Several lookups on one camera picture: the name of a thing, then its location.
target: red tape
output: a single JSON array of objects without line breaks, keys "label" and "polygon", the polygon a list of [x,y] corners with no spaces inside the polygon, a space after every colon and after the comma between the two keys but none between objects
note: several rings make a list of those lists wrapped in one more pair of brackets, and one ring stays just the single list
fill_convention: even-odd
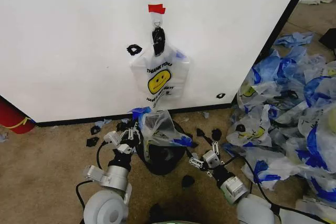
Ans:
[{"label": "red tape", "polygon": [[150,13],[164,14],[165,11],[166,11],[166,8],[163,7],[163,4],[148,5],[148,12]]}]

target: black cable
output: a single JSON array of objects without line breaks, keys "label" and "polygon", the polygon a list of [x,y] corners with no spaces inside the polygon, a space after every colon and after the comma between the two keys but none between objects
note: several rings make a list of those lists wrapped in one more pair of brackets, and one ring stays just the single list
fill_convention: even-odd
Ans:
[{"label": "black cable", "polygon": [[250,171],[252,172],[253,174],[253,178],[254,178],[254,181],[256,181],[256,184],[262,194],[262,196],[264,197],[264,199],[271,204],[271,210],[274,212],[275,210],[277,210],[276,212],[274,212],[275,215],[279,215],[279,211],[280,209],[283,209],[283,210],[287,210],[287,211],[292,211],[292,212],[296,212],[298,214],[301,214],[301,215],[305,215],[311,219],[314,219],[316,221],[319,221],[321,223],[325,223],[325,224],[328,224],[328,222],[326,222],[325,220],[322,220],[320,217],[316,216],[316,215],[312,215],[312,214],[309,214],[309,213],[306,213],[306,212],[302,212],[300,210],[296,210],[296,209],[293,209],[293,208],[290,208],[290,207],[283,207],[283,206],[280,206],[278,204],[274,204],[269,198],[267,198],[267,196],[265,195],[263,189],[261,188],[261,185],[260,185],[260,181],[259,181],[259,177],[255,174],[254,170],[252,169],[250,163],[246,160],[245,157],[243,156],[240,156],[240,155],[237,155],[237,156],[234,156],[233,158],[231,158],[228,162],[226,162],[224,164],[224,166],[228,165],[229,163],[231,163],[233,160],[235,160],[236,158],[242,158],[245,163],[247,164],[248,168],[250,169]]},{"label": "black cable", "polygon": [[76,194],[77,194],[77,197],[78,197],[78,199],[79,199],[79,201],[80,201],[80,204],[81,204],[82,207],[83,207],[83,210],[84,210],[84,208],[85,208],[85,204],[84,204],[84,201],[83,201],[82,197],[80,196],[80,193],[79,193],[78,188],[79,188],[79,186],[81,186],[81,185],[83,185],[83,184],[87,184],[87,183],[91,183],[91,182],[93,182],[93,180],[83,181],[83,182],[79,183],[79,184],[76,186]]},{"label": "black cable", "polygon": [[101,148],[102,148],[104,145],[106,145],[106,144],[107,144],[107,142],[103,141],[103,142],[101,143],[101,145],[98,147],[97,154],[96,154],[97,166],[98,166],[100,169],[102,169],[102,168],[101,168],[101,165],[100,165],[100,162],[99,162],[99,153],[100,153]]},{"label": "black cable", "polygon": [[253,182],[250,183],[250,194],[252,194]]}]

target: metal bracket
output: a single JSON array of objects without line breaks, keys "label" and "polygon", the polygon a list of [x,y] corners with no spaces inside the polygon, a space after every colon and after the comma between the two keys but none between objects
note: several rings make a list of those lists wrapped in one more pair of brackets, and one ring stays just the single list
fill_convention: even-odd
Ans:
[{"label": "metal bracket", "polygon": [[211,174],[211,172],[207,171],[207,172],[206,172],[206,175],[208,175],[210,178],[212,178],[212,174]]},{"label": "metal bracket", "polygon": [[196,159],[196,158],[193,158],[193,157],[191,157],[190,159],[189,159],[189,163],[191,164],[191,165],[193,165],[193,166],[195,166],[196,168],[202,168],[203,167],[203,161],[200,161],[200,160],[198,160],[198,159]]},{"label": "metal bracket", "polygon": [[218,149],[218,142],[214,142],[212,143],[212,150],[214,151],[214,153],[216,153],[216,155],[219,155],[219,149]]}]

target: blue plastic bag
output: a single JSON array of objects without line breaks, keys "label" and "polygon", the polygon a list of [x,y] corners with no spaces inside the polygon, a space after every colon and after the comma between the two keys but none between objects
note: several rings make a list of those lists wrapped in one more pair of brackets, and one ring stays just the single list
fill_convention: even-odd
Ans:
[{"label": "blue plastic bag", "polygon": [[314,33],[292,33],[278,38],[274,45],[284,45],[285,47],[295,47],[311,43]]}]

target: black baseboard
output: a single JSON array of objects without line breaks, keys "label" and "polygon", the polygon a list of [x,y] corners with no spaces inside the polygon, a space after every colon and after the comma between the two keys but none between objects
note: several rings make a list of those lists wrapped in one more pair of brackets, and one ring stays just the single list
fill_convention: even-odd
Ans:
[{"label": "black baseboard", "polygon": [[[217,105],[174,109],[174,110],[169,110],[169,113],[176,114],[176,113],[196,112],[196,111],[204,111],[204,110],[208,111],[208,110],[227,109],[227,108],[230,108],[231,106],[232,106],[231,103],[223,103],[223,104],[217,104]],[[41,122],[41,123],[36,123],[36,125],[39,127],[47,127],[47,126],[70,125],[70,124],[79,124],[79,123],[94,123],[96,121],[103,121],[104,119],[120,120],[123,118],[132,118],[132,114],[108,115],[108,116],[99,116],[97,118],[81,118],[81,119],[73,119],[73,120]]]}]

